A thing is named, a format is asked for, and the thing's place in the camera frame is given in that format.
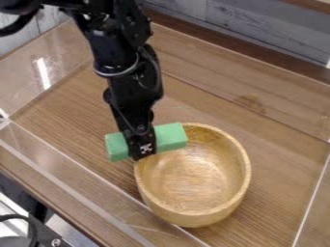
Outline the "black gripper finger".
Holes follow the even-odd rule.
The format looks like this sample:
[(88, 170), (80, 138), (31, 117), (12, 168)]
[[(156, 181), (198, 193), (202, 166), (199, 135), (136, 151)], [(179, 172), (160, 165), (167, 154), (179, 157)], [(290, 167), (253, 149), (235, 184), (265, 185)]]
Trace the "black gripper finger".
[(135, 160), (156, 153), (156, 133), (151, 127), (143, 133), (134, 133), (130, 129), (124, 131), (124, 138), (128, 145), (128, 156)]
[(111, 108), (111, 112), (112, 112), (112, 115), (114, 115), (114, 119), (115, 119), (115, 122), (116, 122), (116, 125), (118, 125), (118, 128), (119, 128), (119, 131), (123, 132), (126, 130), (124, 119), (123, 119), (119, 111), (116, 110), (116, 108), (112, 105), (110, 105), (110, 108)]

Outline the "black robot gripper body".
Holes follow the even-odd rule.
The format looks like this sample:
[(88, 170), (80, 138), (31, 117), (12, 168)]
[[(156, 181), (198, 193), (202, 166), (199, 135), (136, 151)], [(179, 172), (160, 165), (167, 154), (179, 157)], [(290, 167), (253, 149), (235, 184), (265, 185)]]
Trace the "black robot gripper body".
[(103, 98), (119, 111), (126, 130), (143, 133), (152, 127), (152, 107), (164, 95), (162, 69), (154, 47), (150, 44), (139, 47), (134, 60), (123, 68), (96, 59), (94, 70), (108, 81)]

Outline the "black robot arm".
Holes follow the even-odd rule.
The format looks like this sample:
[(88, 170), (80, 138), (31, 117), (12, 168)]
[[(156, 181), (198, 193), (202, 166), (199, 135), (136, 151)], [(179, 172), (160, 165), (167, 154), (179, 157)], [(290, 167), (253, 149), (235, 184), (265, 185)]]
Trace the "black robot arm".
[(147, 43), (151, 19), (135, 0), (0, 0), (0, 13), (17, 17), (0, 37), (19, 32), (44, 7), (66, 13), (88, 41), (94, 71), (108, 82), (108, 103), (119, 133), (107, 137), (114, 160), (139, 160), (158, 152), (152, 125), (155, 103), (164, 95), (158, 54)]

